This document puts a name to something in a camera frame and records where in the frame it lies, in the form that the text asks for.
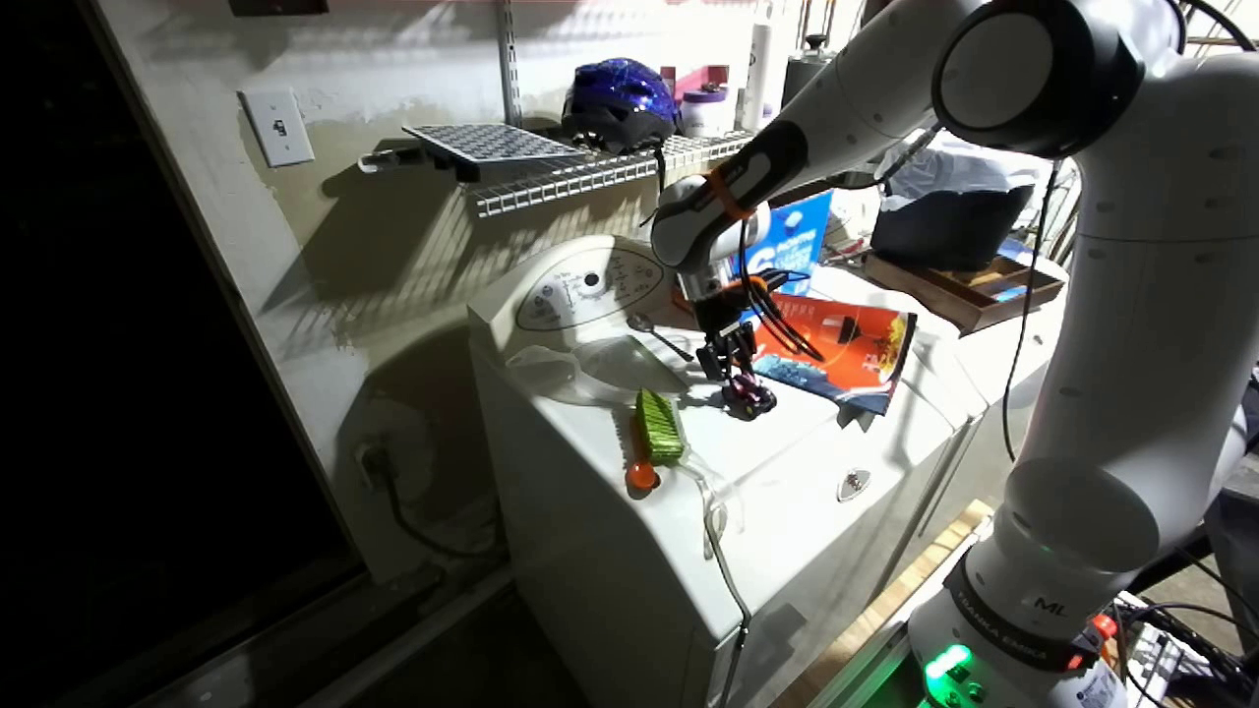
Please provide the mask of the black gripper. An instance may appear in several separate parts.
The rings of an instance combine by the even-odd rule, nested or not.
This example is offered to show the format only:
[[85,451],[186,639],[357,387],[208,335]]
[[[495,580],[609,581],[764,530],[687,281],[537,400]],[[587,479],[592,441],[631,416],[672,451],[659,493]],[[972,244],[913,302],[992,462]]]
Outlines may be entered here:
[[735,369],[748,369],[753,356],[753,335],[751,335],[751,323],[742,318],[748,295],[739,289],[718,289],[710,295],[701,295],[690,310],[704,331],[704,348],[696,352],[701,369],[710,382]]

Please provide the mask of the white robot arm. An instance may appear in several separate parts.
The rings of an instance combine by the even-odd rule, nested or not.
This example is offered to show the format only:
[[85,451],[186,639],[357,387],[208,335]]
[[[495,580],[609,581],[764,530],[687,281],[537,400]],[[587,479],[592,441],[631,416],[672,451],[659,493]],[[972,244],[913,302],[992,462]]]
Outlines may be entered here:
[[704,302],[735,219],[919,122],[1077,185],[1055,356],[942,592],[980,644],[1056,672],[1222,490],[1259,368],[1259,50],[1185,50],[1167,0],[887,0],[649,244]]

